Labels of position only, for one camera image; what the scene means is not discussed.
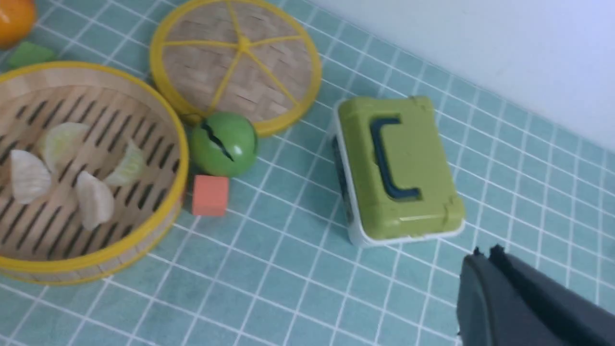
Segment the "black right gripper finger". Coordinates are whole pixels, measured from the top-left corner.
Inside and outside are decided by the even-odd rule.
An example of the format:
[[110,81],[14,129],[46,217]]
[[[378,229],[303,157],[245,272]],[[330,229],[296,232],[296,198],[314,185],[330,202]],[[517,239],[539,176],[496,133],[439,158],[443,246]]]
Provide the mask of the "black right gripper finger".
[[465,346],[612,346],[614,316],[500,245],[464,257],[456,304]]

